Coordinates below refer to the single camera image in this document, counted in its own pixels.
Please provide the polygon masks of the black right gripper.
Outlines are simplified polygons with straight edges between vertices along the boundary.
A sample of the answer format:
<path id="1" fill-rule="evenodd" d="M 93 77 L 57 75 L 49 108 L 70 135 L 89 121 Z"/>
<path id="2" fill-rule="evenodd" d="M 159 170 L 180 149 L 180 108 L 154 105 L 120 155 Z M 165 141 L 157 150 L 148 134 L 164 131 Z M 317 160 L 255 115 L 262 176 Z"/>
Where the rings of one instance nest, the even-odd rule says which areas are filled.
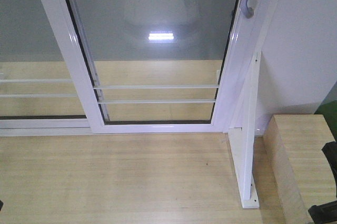
<path id="1" fill-rule="evenodd" d="M 324 153 L 334 180 L 336 182 L 336 141 L 327 142 L 323 148 Z M 308 209 L 314 223 L 331 223 L 336 221 L 336 200 L 322 205 L 313 205 Z"/>

